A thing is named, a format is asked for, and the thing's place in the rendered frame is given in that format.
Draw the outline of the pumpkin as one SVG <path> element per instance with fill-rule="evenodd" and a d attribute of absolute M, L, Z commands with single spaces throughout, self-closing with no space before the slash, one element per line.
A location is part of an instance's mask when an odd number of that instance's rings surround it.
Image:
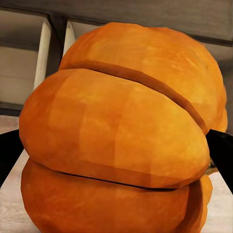
<path fill-rule="evenodd" d="M 185 33 L 108 23 L 85 33 L 26 99 L 26 212 L 41 233 L 200 233 L 224 132 L 217 61 Z"/>

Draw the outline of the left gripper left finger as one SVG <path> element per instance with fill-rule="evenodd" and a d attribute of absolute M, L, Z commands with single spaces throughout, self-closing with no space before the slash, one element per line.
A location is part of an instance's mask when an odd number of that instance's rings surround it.
<path fill-rule="evenodd" d="M 19 130 L 0 134 L 0 187 L 23 150 L 24 146 L 19 138 Z"/>

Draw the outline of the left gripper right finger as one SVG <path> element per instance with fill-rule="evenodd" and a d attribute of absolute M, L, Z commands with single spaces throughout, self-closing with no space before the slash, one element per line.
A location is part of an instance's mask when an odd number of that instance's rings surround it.
<path fill-rule="evenodd" d="M 206 138 L 210 157 L 233 193 L 233 136 L 210 129 Z"/>

